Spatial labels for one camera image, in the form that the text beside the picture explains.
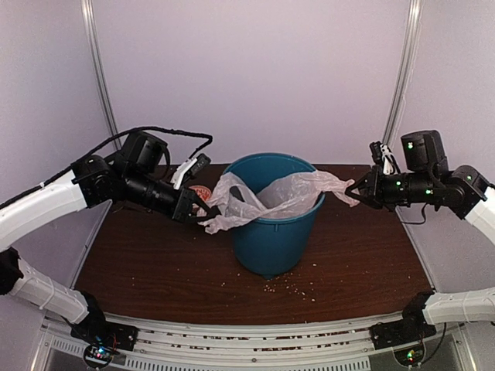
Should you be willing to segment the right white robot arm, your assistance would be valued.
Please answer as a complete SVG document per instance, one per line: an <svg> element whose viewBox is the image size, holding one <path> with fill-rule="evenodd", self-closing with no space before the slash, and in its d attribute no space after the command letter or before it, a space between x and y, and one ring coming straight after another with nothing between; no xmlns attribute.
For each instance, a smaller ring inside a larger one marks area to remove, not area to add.
<svg viewBox="0 0 495 371"><path fill-rule="evenodd" d="M401 172L387 146L370 144L374 165L345 194L373 209L394 210L416 203L450 209L460 220L494 240L494 184L474 167L451 170L437 130L401 136L407 171ZM396 333L410 342L426 325L446 322L493 322L494 289L453 294L417 294L404 309Z"/></svg>

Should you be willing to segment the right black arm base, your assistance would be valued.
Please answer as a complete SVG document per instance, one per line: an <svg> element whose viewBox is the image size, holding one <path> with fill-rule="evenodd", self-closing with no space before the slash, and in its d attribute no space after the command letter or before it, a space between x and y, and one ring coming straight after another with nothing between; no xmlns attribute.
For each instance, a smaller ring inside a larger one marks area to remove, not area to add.
<svg viewBox="0 0 495 371"><path fill-rule="evenodd" d="M422 366L430 359L426 355L424 341L434 336L437 330L434 325L427 323L422 310L432 294L432 291L416 294L403 309L399 320L372 325L370 338L374 349L395 348L395 359L410 369Z"/></svg>

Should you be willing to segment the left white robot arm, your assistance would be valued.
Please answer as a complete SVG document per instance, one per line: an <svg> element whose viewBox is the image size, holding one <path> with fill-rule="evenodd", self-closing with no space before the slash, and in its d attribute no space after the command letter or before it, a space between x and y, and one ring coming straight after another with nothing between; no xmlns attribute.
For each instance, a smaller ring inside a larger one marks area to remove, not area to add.
<svg viewBox="0 0 495 371"><path fill-rule="evenodd" d="M166 132L204 140L169 181L154 177L161 161L171 163L167 143L157 136ZM212 143L211 135L144 126L120 136L125 142L114 153L98 154L109 144L105 140L45 182L1 204L1 293L58 314L95 343L111 337L96 299L36 271L19 256L14 242L62 216L105 202L133 203L178 223L203 222L218 214L185 185L210 164L201 149Z"/></svg>

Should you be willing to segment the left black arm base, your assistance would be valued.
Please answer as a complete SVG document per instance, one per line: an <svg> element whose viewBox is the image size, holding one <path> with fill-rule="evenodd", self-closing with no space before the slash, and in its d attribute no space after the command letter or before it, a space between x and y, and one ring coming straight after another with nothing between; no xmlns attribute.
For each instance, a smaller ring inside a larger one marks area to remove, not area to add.
<svg viewBox="0 0 495 371"><path fill-rule="evenodd" d="M92 370L101 370L110 365L120 350L132 351L138 336L138 328L117 322L109 322L101 310L97 299L82 292L87 302L88 315L79 323L66 323L70 335L87 343L83 361Z"/></svg>

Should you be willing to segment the pink plastic trash bag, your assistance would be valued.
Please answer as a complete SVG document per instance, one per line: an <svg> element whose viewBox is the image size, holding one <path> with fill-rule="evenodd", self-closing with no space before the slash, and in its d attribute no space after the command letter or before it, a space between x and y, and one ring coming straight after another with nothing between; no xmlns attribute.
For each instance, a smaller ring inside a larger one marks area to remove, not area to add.
<svg viewBox="0 0 495 371"><path fill-rule="evenodd" d="M205 232L215 234L260 219L282 220L302 216L314 207L317 199L331 192L350 207L360 202L347 196L352 179L343 181L330 172L296 172L270 182L261 191L254 189L232 172L220 177L207 200L211 208L217 207L218 216L201 222Z"/></svg>

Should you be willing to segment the blue plastic trash bin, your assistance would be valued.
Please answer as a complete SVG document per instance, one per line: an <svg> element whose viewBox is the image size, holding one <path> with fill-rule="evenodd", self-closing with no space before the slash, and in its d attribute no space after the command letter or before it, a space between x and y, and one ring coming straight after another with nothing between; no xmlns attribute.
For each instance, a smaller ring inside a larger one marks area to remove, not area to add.
<svg viewBox="0 0 495 371"><path fill-rule="evenodd" d="M260 192L275 180L298 172L314 172L307 161L274 152L247 155L224 170L241 178L253 192ZM258 218L230 230L234 255L249 271L270 279L290 271L301 260L316 214L325 200L319 194L312 208L300 216L284 219Z"/></svg>

